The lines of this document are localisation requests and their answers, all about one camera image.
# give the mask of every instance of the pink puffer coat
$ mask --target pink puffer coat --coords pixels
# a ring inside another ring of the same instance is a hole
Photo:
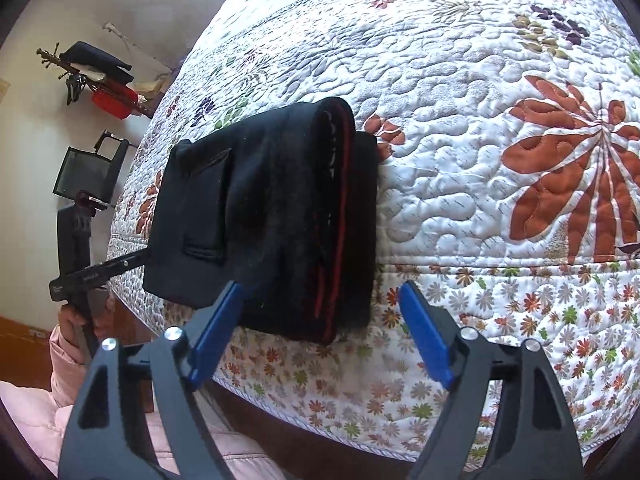
[[[60,335],[59,327],[51,334],[49,343],[53,364],[51,392],[17,388],[0,381],[0,399],[27,443],[53,474],[57,475],[62,439],[72,404],[84,377],[84,366],[81,364],[81,352]],[[146,422],[159,465],[177,473],[159,413],[148,413]],[[237,479],[284,480],[280,469],[256,442],[240,433],[232,433],[210,424],[208,427],[226,464]]]

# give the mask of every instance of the bed sheet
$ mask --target bed sheet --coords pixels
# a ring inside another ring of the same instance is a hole
[[[341,96],[378,138],[372,321],[327,347],[237,329],[215,380],[306,430],[414,460],[446,393],[398,309],[428,300],[492,341],[538,339],[587,455],[640,399],[640,53],[611,0],[228,0],[132,164],[110,256],[146,245],[169,150]],[[156,333],[191,311],[113,290]],[[487,452],[489,390],[468,466]]]

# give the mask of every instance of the folded clothing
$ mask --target folded clothing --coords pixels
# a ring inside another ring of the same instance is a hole
[[[131,70],[132,66],[130,64],[84,41],[76,41],[66,52],[60,54],[60,59],[69,64],[78,63],[97,68],[100,72],[104,72],[107,77],[121,85],[126,85],[133,81],[133,76],[122,70],[122,68]]]
[[[329,343],[365,326],[374,279],[378,156],[339,98],[228,126],[169,156],[143,287],[193,308],[228,280],[241,324]]]

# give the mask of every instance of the silver screw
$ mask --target silver screw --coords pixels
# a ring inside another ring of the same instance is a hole
[[[179,326],[170,326],[164,331],[164,338],[169,341],[178,341],[182,337],[182,329]]]
[[[470,326],[465,326],[462,330],[460,330],[460,337],[466,341],[475,341],[478,339],[479,333],[475,328],[471,328]]]
[[[102,349],[106,350],[107,352],[110,352],[111,350],[116,348],[116,346],[118,346],[118,341],[113,337],[108,337],[102,342]]]
[[[527,339],[524,341],[524,348],[529,350],[529,352],[538,352],[542,348],[542,345],[535,339]]]

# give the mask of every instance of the red object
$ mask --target red object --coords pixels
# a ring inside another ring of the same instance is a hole
[[[91,100],[102,110],[110,113],[114,117],[126,119],[133,111],[134,104],[138,102],[138,94],[136,94],[131,88],[113,81],[107,81],[106,84],[109,86],[111,91],[130,100],[131,104],[125,104],[122,101],[119,101],[100,88],[94,92]]]

